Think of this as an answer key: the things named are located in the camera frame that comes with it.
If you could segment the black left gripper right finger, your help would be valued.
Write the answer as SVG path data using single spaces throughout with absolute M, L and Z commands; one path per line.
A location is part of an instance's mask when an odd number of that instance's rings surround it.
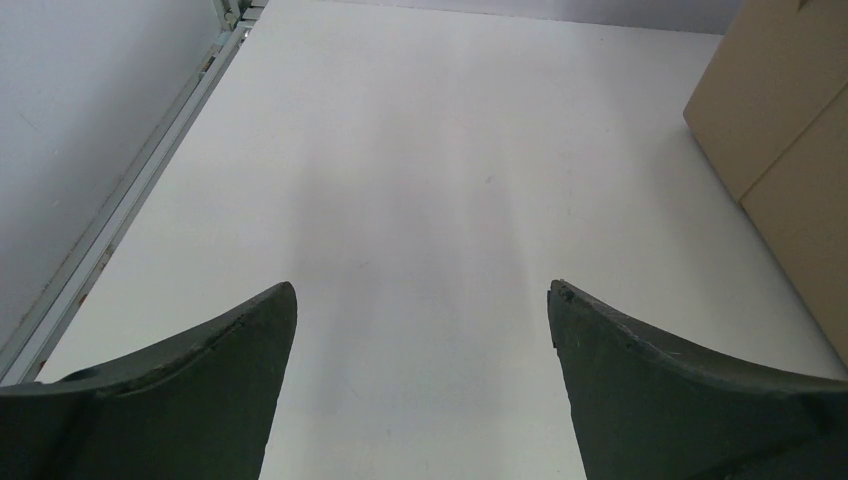
M 847 385 L 732 357 L 555 280 L 553 346 L 589 479 L 843 479 Z

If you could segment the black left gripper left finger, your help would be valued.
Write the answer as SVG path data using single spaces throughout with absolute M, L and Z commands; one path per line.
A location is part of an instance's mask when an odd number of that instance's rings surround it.
M 256 479 L 297 325 L 278 283 L 52 383 L 1 391 L 5 479 Z

